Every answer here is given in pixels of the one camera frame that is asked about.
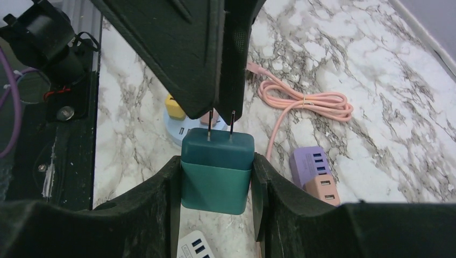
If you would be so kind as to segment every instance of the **yellow block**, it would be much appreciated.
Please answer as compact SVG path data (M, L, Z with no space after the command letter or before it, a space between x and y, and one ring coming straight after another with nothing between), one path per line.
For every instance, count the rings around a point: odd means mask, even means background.
M184 120L187 116L182 110L181 106L174 100L171 94L168 94L165 100L166 111L168 111L169 117L176 120Z

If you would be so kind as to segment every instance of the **white power strip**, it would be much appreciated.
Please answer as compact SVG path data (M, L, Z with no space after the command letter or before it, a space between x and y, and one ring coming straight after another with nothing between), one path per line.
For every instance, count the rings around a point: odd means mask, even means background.
M179 240L177 258L215 258L201 231L195 230Z

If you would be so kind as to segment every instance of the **teal cube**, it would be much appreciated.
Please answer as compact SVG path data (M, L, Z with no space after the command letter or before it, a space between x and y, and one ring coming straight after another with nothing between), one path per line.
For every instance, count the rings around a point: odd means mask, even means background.
M194 128L182 141L182 205L239 215L245 211L254 156L250 134Z

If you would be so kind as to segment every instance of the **marble surface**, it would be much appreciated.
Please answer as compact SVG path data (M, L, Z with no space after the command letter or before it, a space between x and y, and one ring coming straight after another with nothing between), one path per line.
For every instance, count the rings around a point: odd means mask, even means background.
M162 122L166 90L105 21L94 204L153 176L180 148ZM272 165L291 179L288 157L322 146L342 202L456 201L456 84L386 0L267 0L252 29L250 59L302 92L339 91L354 106L338 123L306 111L284 120ZM265 153L281 113L245 87L235 130ZM182 208L181 236L202 231L217 258L253 257L252 208L241 216Z

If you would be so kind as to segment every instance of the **light blue round base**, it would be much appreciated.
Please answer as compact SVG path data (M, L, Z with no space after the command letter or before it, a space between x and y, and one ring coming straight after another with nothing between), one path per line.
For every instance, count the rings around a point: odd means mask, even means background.
M199 118L191 120L190 118L186 117L182 121L171 119L166 110L163 112L163 120L165 121L166 131L168 131L169 136L173 142L179 146L182 146L182 139L184 139L185 135L188 133L188 131L190 131L190 129L197 127L208 128L207 125L201 124ZM228 128L228 125L221 117L218 117L217 121L218 122L212 129L224 131Z

